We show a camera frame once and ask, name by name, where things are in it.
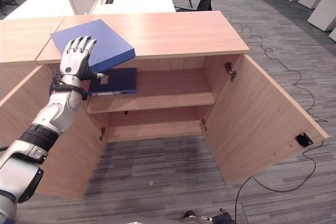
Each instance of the blue binder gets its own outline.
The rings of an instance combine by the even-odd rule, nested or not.
[[[135,57],[134,48],[101,19],[50,35],[61,53],[67,43],[77,37],[90,35],[96,39],[89,58],[89,66],[96,72],[103,72]]]
[[[113,68],[104,72],[106,76],[92,80],[90,95],[112,95],[136,93],[136,68]]]

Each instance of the open cabinet door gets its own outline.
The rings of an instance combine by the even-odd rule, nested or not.
[[[250,56],[239,55],[206,120],[208,146],[226,182],[233,184],[329,136]]]
[[[37,66],[0,101],[0,146],[17,140],[49,101],[51,70]],[[100,130],[81,108],[72,126],[56,141],[42,164],[44,175],[37,191],[80,198],[96,167],[105,142]]]

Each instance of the cabinet top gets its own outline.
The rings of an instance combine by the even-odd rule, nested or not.
[[[59,30],[102,19],[135,48],[137,59],[178,58],[247,53],[249,48],[221,12],[78,15],[64,19]],[[38,64],[59,63],[52,40]]]
[[[59,63],[50,34],[102,19],[135,48],[136,58],[244,54],[249,48],[219,11],[77,15],[0,22],[0,63]]]
[[[0,64],[34,63],[64,17],[0,20]]]

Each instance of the power cord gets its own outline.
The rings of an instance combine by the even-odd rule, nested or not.
[[[227,16],[230,17],[229,22],[230,22],[230,24],[231,24],[232,26],[234,26],[234,25],[239,25],[240,28],[241,28],[241,31],[240,31],[241,33],[244,31],[244,29],[248,28],[248,29],[250,30],[250,36],[249,36],[250,39],[251,39],[251,38],[254,38],[254,37],[260,38],[260,39],[261,39],[260,47],[262,48],[262,50],[264,50],[265,56],[266,56],[268,59],[276,60],[276,61],[279,62],[284,68],[286,68],[288,71],[290,71],[290,72],[295,72],[295,73],[297,73],[297,74],[299,75],[299,79],[293,84],[293,86],[296,87],[297,89],[302,89],[302,90],[307,91],[307,92],[310,94],[310,96],[312,97],[312,100],[313,100],[312,105],[306,110],[307,113],[308,113],[311,117],[315,118],[315,119],[316,119],[316,120],[315,120],[316,122],[328,122],[327,120],[322,119],[322,118],[320,118],[320,117],[318,117],[318,116],[316,116],[316,115],[314,115],[314,114],[312,114],[312,113],[310,112],[310,110],[315,106],[315,97],[314,97],[314,95],[312,94],[312,92],[311,92],[310,90],[308,90],[308,89],[306,89],[306,88],[304,88],[304,87],[300,87],[300,86],[297,85],[297,84],[301,81],[301,79],[302,79],[302,74],[301,74],[298,70],[294,70],[294,69],[290,69],[290,68],[288,68],[285,64],[283,64],[283,63],[281,62],[281,60],[269,56],[267,53],[273,52],[274,50],[273,50],[272,48],[270,48],[270,47],[266,47],[266,48],[265,48],[265,47],[264,47],[264,38],[263,38],[261,35],[259,35],[259,34],[255,34],[255,35],[253,35],[253,30],[252,30],[252,28],[251,28],[250,26],[243,26],[241,23],[238,23],[238,22],[236,22],[236,23],[232,23],[232,15],[231,15],[231,14],[227,14],[227,15],[224,15],[224,16],[225,16],[225,17],[227,17]]]
[[[311,161],[313,161],[314,162],[314,169],[311,171],[311,173],[298,185],[298,186],[296,186],[296,187],[294,187],[294,188],[292,188],[292,189],[290,189],[290,190],[275,190],[275,189],[272,189],[272,188],[269,188],[269,187],[267,187],[267,186],[265,186],[265,185],[263,185],[262,183],[260,183],[254,176],[252,176],[252,177],[249,177],[247,180],[245,180],[245,182],[240,186],[240,189],[239,189],[239,191],[238,191],[238,193],[237,193],[237,197],[236,197],[236,202],[235,202],[235,221],[237,221],[237,203],[238,203],[238,197],[239,197],[239,194],[240,194],[240,191],[242,190],[242,188],[245,186],[245,184],[250,180],[250,179],[254,179],[255,180],[255,182],[257,182],[260,186],[262,186],[263,188],[265,188],[265,189],[267,189],[267,190],[270,190],[270,191],[274,191],[274,192],[276,192],[276,193],[289,193],[289,192],[291,192],[291,191],[295,191],[295,190],[297,190],[297,189],[299,189],[312,175],[313,175],[313,173],[315,172],[315,170],[316,170],[316,161],[314,160],[314,159],[312,159],[311,157],[308,157],[307,155],[306,155],[306,153],[307,152],[311,152],[311,151],[314,151],[314,150],[316,150],[316,149],[318,149],[318,148],[320,148],[322,145],[324,144],[324,141],[322,141],[322,143],[319,145],[319,146],[317,146],[317,147],[315,147],[315,148],[311,148],[311,149],[309,149],[309,150],[306,150],[306,151],[304,151],[303,153],[302,153],[302,155],[305,157],[305,158],[307,158],[307,159],[309,159],[309,160],[311,160]]]

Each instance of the white robotic forearm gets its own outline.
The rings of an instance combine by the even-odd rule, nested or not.
[[[60,64],[61,79],[54,79],[49,103],[0,157],[0,223],[14,220],[16,204],[34,194],[43,175],[39,165],[57,138],[71,126],[82,99],[86,99],[80,81],[103,76],[88,65],[95,42],[85,36],[66,45]]]

